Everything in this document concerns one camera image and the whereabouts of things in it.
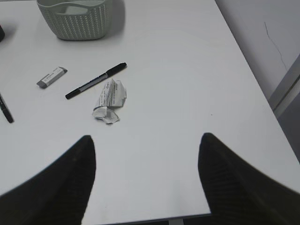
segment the table surface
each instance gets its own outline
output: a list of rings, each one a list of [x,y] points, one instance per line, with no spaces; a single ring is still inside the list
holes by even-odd
[[[300,165],[214,1],[114,0],[114,9],[105,38],[68,42],[35,1],[0,3],[0,90],[15,119],[0,116],[0,194],[91,135],[97,171],[84,225],[206,214],[197,171],[205,132],[300,191]],[[114,76],[127,88],[119,122],[91,115],[104,83],[65,99],[124,61]],[[40,89],[57,66],[68,73]]]

